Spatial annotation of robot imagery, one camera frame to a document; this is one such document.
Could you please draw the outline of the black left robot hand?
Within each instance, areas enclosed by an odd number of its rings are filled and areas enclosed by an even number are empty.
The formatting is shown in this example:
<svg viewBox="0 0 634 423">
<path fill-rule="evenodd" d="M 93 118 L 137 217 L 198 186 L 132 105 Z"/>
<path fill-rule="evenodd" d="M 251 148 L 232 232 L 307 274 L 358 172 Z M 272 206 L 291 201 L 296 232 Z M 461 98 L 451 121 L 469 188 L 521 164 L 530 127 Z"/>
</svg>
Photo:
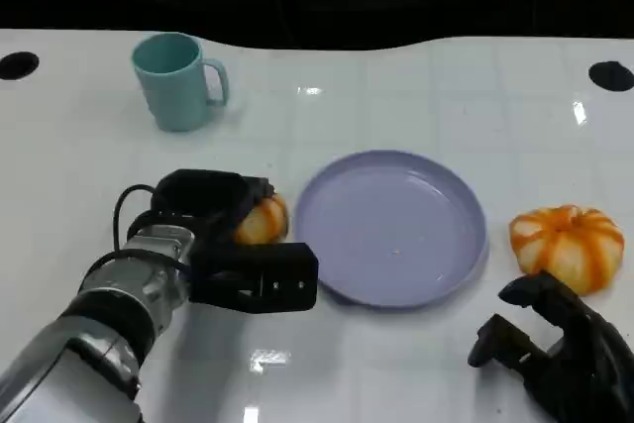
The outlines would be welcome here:
<svg viewBox="0 0 634 423">
<path fill-rule="evenodd" d="M 186 228 L 198 240 L 231 243 L 248 215 L 273 193 L 265 177 L 179 169 L 156 186 L 151 217 L 158 224 Z"/>
</svg>

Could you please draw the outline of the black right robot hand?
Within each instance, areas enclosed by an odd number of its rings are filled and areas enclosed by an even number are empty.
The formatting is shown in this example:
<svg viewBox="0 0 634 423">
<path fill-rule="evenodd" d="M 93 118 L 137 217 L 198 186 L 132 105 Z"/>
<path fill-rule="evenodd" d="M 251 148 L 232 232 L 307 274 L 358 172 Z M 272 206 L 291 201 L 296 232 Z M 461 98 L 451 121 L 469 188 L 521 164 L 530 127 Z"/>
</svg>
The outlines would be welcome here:
<svg viewBox="0 0 634 423">
<path fill-rule="evenodd" d="M 633 352 L 611 323 L 545 271 L 511 281 L 499 298 L 532 308 L 561 328 L 563 337 L 543 351 L 494 314 L 477 331 L 471 367 L 496 361 L 515 371 L 531 398 L 557 422 L 633 420 Z"/>
</svg>

